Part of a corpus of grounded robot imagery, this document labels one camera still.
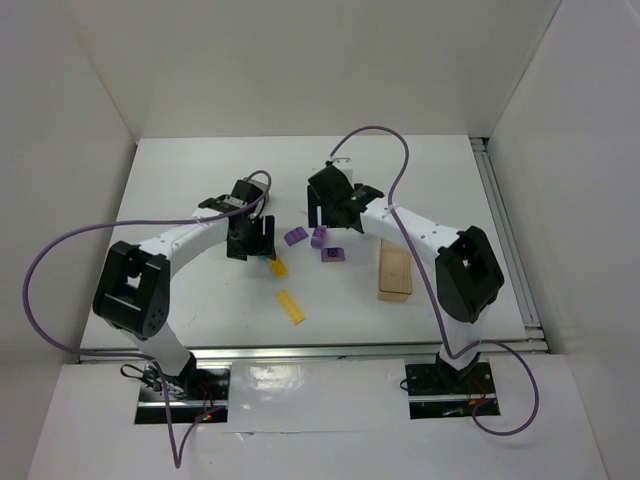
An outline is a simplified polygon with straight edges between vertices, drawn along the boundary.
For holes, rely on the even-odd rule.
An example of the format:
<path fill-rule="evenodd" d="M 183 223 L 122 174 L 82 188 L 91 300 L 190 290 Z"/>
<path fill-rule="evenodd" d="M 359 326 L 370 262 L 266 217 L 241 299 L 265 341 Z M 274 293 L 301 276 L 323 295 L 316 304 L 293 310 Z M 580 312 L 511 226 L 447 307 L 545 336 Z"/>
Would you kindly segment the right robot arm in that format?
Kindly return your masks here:
<path fill-rule="evenodd" d="M 409 250 L 422 276 L 436 316 L 442 346 L 437 361 L 457 374 L 479 358 L 489 307 L 505 283 L 496 255 L 481 228 L 457 230 L 436 223 L 393 202 L 403 174 L 389 192 L 356 186 L 332 161 L 308 179 L 309 224 L 353 229 Z"/>

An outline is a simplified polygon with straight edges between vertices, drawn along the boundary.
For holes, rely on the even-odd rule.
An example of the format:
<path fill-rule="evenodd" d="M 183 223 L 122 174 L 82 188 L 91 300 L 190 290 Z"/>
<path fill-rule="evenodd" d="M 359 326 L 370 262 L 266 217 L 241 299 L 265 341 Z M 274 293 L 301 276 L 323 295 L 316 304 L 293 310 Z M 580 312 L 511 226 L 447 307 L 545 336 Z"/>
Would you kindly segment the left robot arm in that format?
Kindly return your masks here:
<path fill-rule="evenodd" d="M 224 244 L 229 259 L 276 257 L 275 217 L 264 216 L 270 185 L 252 175 L 229 194 L 200 202 L 192 217 L 138 244 L 119 241 L 108 250 L 92 309 L 163 373 L 185 388 L 201 376 L 195 356 L 168 324 L 173 277 L 210 248 Z"/>

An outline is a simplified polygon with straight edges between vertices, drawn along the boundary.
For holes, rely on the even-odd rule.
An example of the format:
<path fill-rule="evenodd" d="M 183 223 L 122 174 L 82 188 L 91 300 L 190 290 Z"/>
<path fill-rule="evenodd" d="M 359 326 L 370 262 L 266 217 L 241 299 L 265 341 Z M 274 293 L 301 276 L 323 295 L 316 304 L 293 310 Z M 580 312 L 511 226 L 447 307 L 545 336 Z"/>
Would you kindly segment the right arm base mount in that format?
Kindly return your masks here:
<path fill-rule="evenodd" d="M 399 387 L 408 395 L 412 420 L 499 416 L 500 407 L 488 362 L 476 364 L 459 383 L 447 384 L 435 363 L 406 364 Z"/>

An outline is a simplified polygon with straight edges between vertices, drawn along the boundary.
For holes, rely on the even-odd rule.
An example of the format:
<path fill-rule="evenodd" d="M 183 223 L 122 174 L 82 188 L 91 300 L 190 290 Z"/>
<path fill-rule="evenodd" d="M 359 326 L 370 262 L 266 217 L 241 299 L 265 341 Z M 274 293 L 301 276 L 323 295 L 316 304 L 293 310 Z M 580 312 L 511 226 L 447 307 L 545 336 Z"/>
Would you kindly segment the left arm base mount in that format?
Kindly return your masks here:
<path fill-rule="evenodd" d="M 210 377 L 199 382 L 189 391 L 168 383 L 168 399 L 171 418 L 177 424 L 192 423 L 202 416 L 204 424 L 226 423 L 228 421 L 228 398 L 231 369 L 228 365 L 217 365 L 207 369 Z M 165 395 L 160 377 L 151 365 L 141 368 L 133 364 L 123 364 L 120 375 L 140 384 L 136 414 L 136 425 L 165 425 Z"/>

